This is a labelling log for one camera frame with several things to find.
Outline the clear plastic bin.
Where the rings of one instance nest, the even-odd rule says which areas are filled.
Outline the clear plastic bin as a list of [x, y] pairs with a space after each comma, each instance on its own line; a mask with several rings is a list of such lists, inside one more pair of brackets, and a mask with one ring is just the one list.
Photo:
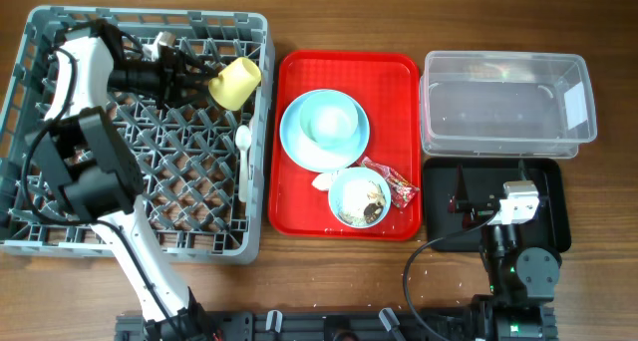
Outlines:
[[572, 159], [598, 135], [590, 76], [576, 54], [432, 51], [420, 109], [430, 156]]

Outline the red plastic serving tray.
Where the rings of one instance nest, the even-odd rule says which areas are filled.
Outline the red plastic serving tray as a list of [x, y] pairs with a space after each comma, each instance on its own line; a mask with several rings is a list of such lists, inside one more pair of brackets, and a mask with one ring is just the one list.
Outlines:
[[380, 222], [354, 228], [331, 211], [328, 194], [312, 186], [321, 169], [312, 167], [308, 143], [293, 159], [284, 148], [305, 143], [298, 112], [303, 98], [318, 90], [336, 90], [352, 97], [364, 113], [362, 140], [346, 147], [336, 159], [338, 168], [355, 167], [363, 157], [394, 169], [414, 186], [421, 184], [419, 70], [397, 53], [300, 50], [280, 65], [268, 218], [290, 236], [336, 237], [403, 241], [413, 237], [423, 221], [423, 207], [415, 196], [403, 208], [390, 206]]

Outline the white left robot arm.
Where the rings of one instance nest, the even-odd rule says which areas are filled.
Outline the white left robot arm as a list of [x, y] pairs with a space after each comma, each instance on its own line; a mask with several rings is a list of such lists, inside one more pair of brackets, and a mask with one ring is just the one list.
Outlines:
[[216, 71], [171, 46], [148, 59], [139, 40], [104, 19], [57, 31], [56, 92], [45, 124], [26, 136], [26, 177], [37, 167], [63, 216], [43, 225], [87, 225], [106, 244], [136, 293], [146, 340], [219, 340], [221, 331], [165, 257], [148, 220], [141, 167], [105, 110], [108, 89], [148, 96], [160, 108], [201, 94]]

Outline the crumpled white napkin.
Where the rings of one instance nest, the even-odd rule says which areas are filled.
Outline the crumpled white napkin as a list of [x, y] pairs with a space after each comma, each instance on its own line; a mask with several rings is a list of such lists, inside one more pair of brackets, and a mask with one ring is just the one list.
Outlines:
[[312, 180], [311, 185], [320, 191], [328, 191], [339, 173], [339, 170], [320, 173]]

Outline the rice and food scraps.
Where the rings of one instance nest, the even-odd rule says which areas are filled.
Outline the rice and food scraps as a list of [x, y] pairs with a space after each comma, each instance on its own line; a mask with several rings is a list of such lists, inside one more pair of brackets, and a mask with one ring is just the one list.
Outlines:
[[386, 199], [381, 187], [366, 179], [353, 179], [343, 186], [339, 217], [347, 224], [367, 227], [382, 214]]

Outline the red snack wrapper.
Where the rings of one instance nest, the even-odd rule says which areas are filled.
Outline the red snack wrapper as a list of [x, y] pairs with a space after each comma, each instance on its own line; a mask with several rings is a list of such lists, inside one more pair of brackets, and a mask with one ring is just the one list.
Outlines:
[[407, 181], [396, 170], [373, 162], [368, 157], [363, 157], [360, 165], [377, 172], [388, 184], [391, 192], [391, 202], [397, 208], [405, 208], [418, 194], [420, 189]]

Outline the grey plastic dishwasher rack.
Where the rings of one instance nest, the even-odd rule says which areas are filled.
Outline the grey plastic dishwasher rack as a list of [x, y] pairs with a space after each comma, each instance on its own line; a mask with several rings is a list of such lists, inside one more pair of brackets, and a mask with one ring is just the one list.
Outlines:
[[[168, 31], [175, 46], [211, 67], [245, 57], [262, 81], [236, 112], [212, 98], [161, 110], [146, 97], [111, 92], [106, 109], [144, 175], [144, 204], [167, 256], [181, 262], [247, 264], [259, 251], [264, 142], [272, 104], [275, 48], [267, 19], [254, 12], [39, 6], [24, 27], [1, 109], [1, 249], [51, 257], [106, 257], [109, 249], [86, 226], [42, 225], [25, 205], [52, 217], [62, 211], [37, 171], [21, 178], [28, 147], [55, 91], [56, 65], [47, 57], [57, 31], [104, 19], [144, 43]], [[236, 130], [251, 131], [247, 202], [238, 198]]]

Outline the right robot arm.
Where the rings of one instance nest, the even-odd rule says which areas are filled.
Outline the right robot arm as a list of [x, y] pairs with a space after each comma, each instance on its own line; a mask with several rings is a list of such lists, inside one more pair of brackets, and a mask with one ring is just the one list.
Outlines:
[[540, 207], [538, 189], [518, 166], [520, 179], [502, 185], [502, 196], [472, 201], [464, 171], [457, 167], [450, 213], [463, 216], [463, 230], [478, 229], [478, 251], [490, 283], [489, 295], [476, 295], [464, 312], [467, 340], [539, 340], [558, 338], [554, 299], [561, 258], [555, 251], [522, 244], [522, 226], [531, 222]]

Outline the yellow plastic cup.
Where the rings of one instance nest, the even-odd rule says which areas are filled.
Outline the yellow plastic cup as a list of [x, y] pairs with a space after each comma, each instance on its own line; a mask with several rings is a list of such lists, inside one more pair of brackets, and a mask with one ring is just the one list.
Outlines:
[[208, 82], [212, 98], [223, 108], [238, 111], [261, 82], [261, 70], [245, 57], [231, 62]]

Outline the light green small bowl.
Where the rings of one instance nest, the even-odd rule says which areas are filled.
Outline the light green small bowl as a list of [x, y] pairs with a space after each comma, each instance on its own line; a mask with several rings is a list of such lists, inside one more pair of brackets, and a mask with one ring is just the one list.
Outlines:
[[303, 134], [319, 147], [341, 145], [358, 128], [355, 101], [335, 90], [313, 91], [301, 104], [299, 124]]

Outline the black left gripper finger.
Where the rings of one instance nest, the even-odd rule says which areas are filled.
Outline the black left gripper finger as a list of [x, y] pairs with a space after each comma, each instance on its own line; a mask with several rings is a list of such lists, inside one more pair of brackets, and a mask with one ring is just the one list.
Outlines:
[[192, 84], [181, 88], [181, 103], [190, 105], [199, 103], [209, 97], [209, 89], [207, 84]]
[[214, 78], [218, 76], [218, 72], [213, 67], [206, 65], [196, 57], [186, 52], [181, 53], [183, 60], [184, 73], [188, 76]]

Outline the light blue plate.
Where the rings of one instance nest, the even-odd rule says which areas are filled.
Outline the light blue plate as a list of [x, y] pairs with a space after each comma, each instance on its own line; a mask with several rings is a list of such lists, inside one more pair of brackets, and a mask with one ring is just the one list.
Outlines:
[[297, 97], [285, 110], [279, 124], [279, 138], [287, 155], [300, 167], [315, 172], [333, 172], [352, 165], [365, 151], [370, 137], [370, 124], [364, 109], [355, 101], [358, 128], [345, 143], [322, 148], [310, 141], [301, 131], [301, 104], [313, 92]]

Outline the white plastic spoon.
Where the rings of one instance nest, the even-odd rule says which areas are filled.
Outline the white plastic spoon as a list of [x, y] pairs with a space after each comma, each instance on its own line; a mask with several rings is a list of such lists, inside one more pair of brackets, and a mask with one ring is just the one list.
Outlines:
[[240, 125], [235, 134], [235, 145], [239, 150], [239, 185], [238, 198], [247, 202], [248, 192], [248, 151], [251, 147], [251, 131], [246, 125]]

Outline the light blue food bowl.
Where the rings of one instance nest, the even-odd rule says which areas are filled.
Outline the light blue food bowl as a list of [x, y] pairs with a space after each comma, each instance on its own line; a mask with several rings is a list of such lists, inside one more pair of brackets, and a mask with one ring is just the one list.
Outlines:
[[[383, 191], [386, 199], [386, 205], [382, 211], [381, 216], [373, 224], [370, 224], [367, 227], [351, 226], [345, 223], [338, 214], [342, 201], [343, 186], [347, 181], [353, 179], [366, 179], [377, 183], [381, 187], [381, 190]], [[340, 171], [338, 177], [328, 190], [328, 203], [332, 213], [340, 222], [342, 222], [346, 226], [350, 226], [356, 229], [367, 229], [380, 223], [388, 214], [391, 206], [391, 193], [388, 184], [377, 172], [367, 168], [350, 168]]]

